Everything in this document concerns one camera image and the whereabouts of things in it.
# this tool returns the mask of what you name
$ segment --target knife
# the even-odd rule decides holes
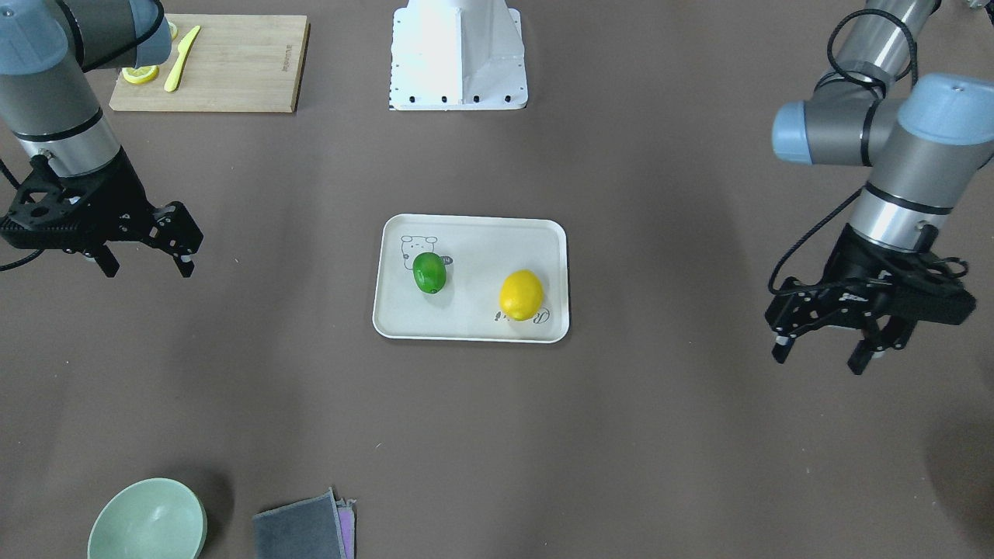
[[[197,34],[200,33],[200,26],[195,26],[190,30],[189,33],[183,37],[180,41],[176,51],[180,54],[176,59],[176,64],[173,65],[173,69],[169,71],[169,78],[166,78],[165,90],[167,92],[174,92],[176,88],[180,85],[180,77],[183,76],[183,65],[186,64],[186,58],[190,54],[190,47],[193,46],[193,40],[197,38]]]

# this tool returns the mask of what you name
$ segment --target bowl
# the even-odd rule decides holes
[[[89,559],[196,559],[207,514],[186,485],[155,477],[130,485],[100,512],[89,533]]]

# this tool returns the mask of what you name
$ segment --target gray table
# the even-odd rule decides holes
[[[936,246],[973,264],[964,326],[923,324],[862,378],[853,332],[769,356],[772,265],[867,176],[778,161],[770,125],[862,3],[514,1],[528,108],[424,114],[387,111],[403,5],[168,3],[308,15],[299,108],[108,110],[149,198],[206,240],[191,279],[130,245],[115,279],[59,253],[0,277],[0,555],[83,557],[155,475],[204,499],[206,559],[251,557],[254,513],[332,483],[363,559],[994,552],[994,171]],[[923,74],[994,79],[960,2],[920,49]],[[106,102],[114,74],[90,78]],[[562,224],[570,333],[381,337],[380,232],[404,212]],[[787,272],[815,280],[841,225]]]

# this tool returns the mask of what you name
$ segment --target lemon half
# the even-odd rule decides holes
[[[158,66],[143,66],[141,68],[124,68],[121,77],[129,84],[147,84],[159,75]]]
[[[504,279],[500,309],[515,320],[528,320],[542,307],[542,282],[530,270],[518,270]]]

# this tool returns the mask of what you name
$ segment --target wooden cutting board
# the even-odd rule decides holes
[[[179,28],[169,60],[146,84],[120,75],[110,96],[114,110],[294,112],[309,24],[306,16],[167,14]],[[180,40],[201,26],[179,88],[163,86]]]

